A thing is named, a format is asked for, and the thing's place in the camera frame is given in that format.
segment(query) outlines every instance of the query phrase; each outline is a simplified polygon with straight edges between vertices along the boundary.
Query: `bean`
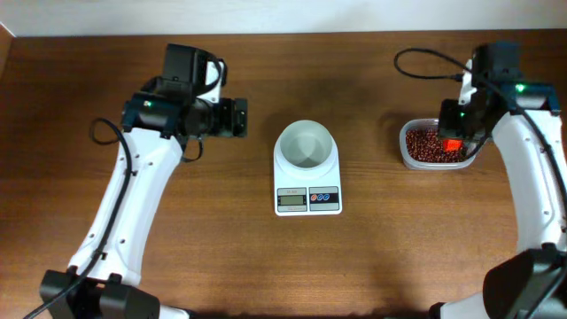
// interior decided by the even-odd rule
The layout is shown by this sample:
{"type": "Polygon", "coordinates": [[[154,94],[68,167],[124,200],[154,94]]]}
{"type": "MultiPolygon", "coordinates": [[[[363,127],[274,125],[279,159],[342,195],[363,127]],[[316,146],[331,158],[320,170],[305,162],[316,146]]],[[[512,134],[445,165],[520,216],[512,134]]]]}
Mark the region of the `bean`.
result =
{"type": "Polygon", "coordinates": [[[445,152],[443,141],[438,138],[434,128],[409,130],[406,133],[406,145],[412,159],[427,163],[457,163],[463,161],[464,154],[467,153],[466,146],[457,151],[445,152]]]}

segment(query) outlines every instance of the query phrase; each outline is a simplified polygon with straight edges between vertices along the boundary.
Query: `wood grain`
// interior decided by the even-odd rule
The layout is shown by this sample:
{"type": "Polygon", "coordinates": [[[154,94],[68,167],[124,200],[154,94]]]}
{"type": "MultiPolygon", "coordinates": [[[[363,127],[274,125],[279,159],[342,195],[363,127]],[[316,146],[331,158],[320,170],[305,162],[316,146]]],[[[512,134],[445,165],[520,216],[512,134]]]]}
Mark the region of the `wood grain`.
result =
{"type": "MultiPolygon", "coordinates": [[[[167,43],[225,58],[225,97],[249,100],[246,139],[206,140],[181,165],[146,246],[141,288],[166,304],[229,314],[348,315],[426,310],[477,292],[515,252],[508,179],[493,145],[470,168],[407,170],[400,128],[436,117],[453,82],[396,73],[395,52],[425,46],[460,60],[480,43],[523,45],[530,79],[567,101],[565,30],[321,35],[18,38],[0,85],[0,317],[40,302],[46,269],[63,270],[86,235],[116,147],[87,137],[96,116],[160,72],[167,43]],[[344,211],[277,218],[272,151],[292,121],[325,125],[338,144],[344,211]]],[[[408,57],[415,72],[453,72],[408,57]]]]}
{"type": "Polygon", "coordinates": [[[10,44],[12,43],[12,35],[0,25],[0,79],[4,72],[4,65],[8,59],[8,52],[10,51],[10,44]]]}

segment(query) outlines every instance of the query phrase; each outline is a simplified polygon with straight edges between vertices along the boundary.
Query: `white kitchen scale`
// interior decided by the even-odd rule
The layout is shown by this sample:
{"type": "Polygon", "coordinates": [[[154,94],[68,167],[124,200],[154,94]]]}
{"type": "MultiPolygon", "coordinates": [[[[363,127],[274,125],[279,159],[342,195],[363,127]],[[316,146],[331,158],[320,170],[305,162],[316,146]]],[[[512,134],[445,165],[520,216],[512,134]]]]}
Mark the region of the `white kitchen scale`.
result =
{"type": "Polygon", "coordinates": [[[274,205],[279,216],[340,214],[338,149],[315,121],[296,121],[274,148],[274,205]]]}

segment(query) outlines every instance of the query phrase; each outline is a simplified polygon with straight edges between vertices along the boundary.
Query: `green led light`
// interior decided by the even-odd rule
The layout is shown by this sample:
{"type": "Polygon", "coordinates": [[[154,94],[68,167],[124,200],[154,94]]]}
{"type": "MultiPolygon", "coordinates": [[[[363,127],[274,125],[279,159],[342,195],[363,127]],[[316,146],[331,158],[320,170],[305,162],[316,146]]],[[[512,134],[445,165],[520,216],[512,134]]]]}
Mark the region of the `green led light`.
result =
{"type": "Polygon", "coordinates": [[[525,90],[525,85],[523,84],[516,84],[516,91],[518,91],[519,93],[524,92],[525,90]]]}

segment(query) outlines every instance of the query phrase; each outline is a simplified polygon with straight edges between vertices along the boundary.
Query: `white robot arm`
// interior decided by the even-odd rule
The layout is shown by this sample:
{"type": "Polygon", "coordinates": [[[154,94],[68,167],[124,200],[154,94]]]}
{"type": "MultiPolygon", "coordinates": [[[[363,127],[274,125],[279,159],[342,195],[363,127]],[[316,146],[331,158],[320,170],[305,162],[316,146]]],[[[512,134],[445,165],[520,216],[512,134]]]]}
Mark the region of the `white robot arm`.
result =
{"type": "Polygon", "coordinates": [[[246,135],[246,101],[221,98],[226,74],[224,62],[206,51],[167,46],[163,75],[126,103],[124,132],[113,128],[123,141],[119,138],[116,165],[94,223],[67,272],[46,272],[40,288],[46,303],[26,318],[48,306],[57,319],[190,318],[190,311],[161,305],[136,287],[151,223],[175,168],[200,158],[204,136],[246,135]],[[183,157],[190,138],[199,142],[196,159],[183,157]]]}
{"type": "MultiPolygon", "coordinates": [[[[474,75],[465,71],[461,96],[449,103],[452,106],[442,107],[440,118],[445,116],[445,123],[440,126],[445,126],[449,135],[458,137],[472,136],[479,129],[478,118],[483,119],[483,126],[489,127],[486,129],[501,153],[512,190],[518,256],[488,273],[484,294],[432,307],[430,316],[435,319],[551,319],[567,315],[566,300],[561,293],[552,298],[553,290],[548,289],[554,284],[557,288],[567,273],[567,221],[561,190],[567,167],[559,105],[550,85],[515,81],[519,74],[516,53],[516,47],[509,43],[486,45],[478,48],[473,58],[479,66],[475,68],[473,60],[466,66],[476,69],[475,74],[488,74],[492,81],[499,82],[516,105],[504,110],[503,106],[510,101],[478,92],[473,85],[474,75]],[[527,116],[516,112],[515,107],[524,108],[527,116]],[[451,125],[449,122],[454,124],[457,119],[451,113],[457,110],[461,118],[465,115],[476,119],[451,125]],[[538,133],[543,135],[544,143],[538,133]]],[[[479,82],[477,86],[491,89],[479,82]]]]}
{"type": "MultiPolygon", "coordinates": [[[[567,167],[561,138],[561,118],[551,112],[527,111],[551,143],[564,179],[567,167]]],[[[493,140],[508,172],[516,209],[517,252],[541,249],[547,243],[566,252],[565,209],[548,156],[521,115],[505,114],[493,129],[493,140]]],[[[491,319],[482,293],[440,308],[441,319],[491,319]]]]}

